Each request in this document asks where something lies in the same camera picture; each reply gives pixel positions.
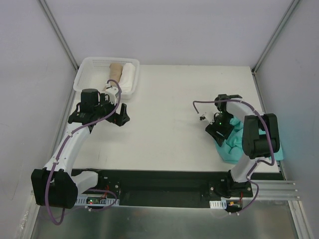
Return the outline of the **teal t-shirt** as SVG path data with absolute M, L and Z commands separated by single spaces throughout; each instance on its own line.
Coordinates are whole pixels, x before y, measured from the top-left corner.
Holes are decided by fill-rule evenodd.
M 244 154 L 242 148 L 243 123 L 234 117 L 230 120 L 230 124 L 234 128 L 222 146 L 219 146 L 216 141 L 214 143 L 219 156 L 224 162 L 237 164 Z

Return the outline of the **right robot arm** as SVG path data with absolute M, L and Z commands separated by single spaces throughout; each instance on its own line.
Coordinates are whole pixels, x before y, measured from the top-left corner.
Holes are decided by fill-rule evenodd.
M 221 157 L 237 158 L 213 189 L 218 196 L 230 198 L 248 190 L 259 164 L 275 164 L 274 154 L 280 150 L 278 121 L 275 114 L 258 112 L 240 95 L 221 94 L 213 103 L 218 112 L 201 116 L 209 122 L 205 131 L 213 137 Z

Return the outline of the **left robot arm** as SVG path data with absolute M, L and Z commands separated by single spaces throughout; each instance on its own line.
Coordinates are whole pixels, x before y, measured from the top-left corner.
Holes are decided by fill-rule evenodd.
M 42 169 L 35 169 L 31 182 L 39 206 L 71 209 L 79 194 L 91 190 L 102 193 L 105 181 L 93 171 L 72 176 L 76 157 L 94 126 L 103 120 L 123 126 L 130 118 L 127 106 L 121 103 L 122 90 L 110 86 L 105 92 L 84 89 L 75 111 L 69 116 L 65 135 L 57 150 Z

